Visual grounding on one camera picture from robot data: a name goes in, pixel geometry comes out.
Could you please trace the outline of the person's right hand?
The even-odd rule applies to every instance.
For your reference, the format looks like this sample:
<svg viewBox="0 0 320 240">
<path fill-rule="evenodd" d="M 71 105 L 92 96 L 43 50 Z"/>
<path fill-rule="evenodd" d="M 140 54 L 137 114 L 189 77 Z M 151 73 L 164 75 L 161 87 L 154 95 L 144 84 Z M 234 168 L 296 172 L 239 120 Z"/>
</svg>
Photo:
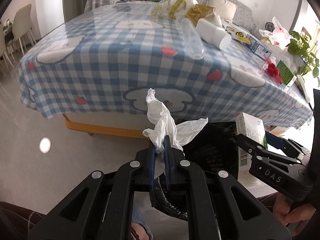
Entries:
<svg viewBox="0 0 320 240">
<path fill-rule="evenodd" d="M 295 209 L 291 209 L 291 204 L 287 198 L 277 193 L 276 202 L 273 206 L 273 214 L 284 225 L 299 223 L 301 227 L 305 227 L 316 209 L 311 204 L 303 204 Z"/>
</svg>

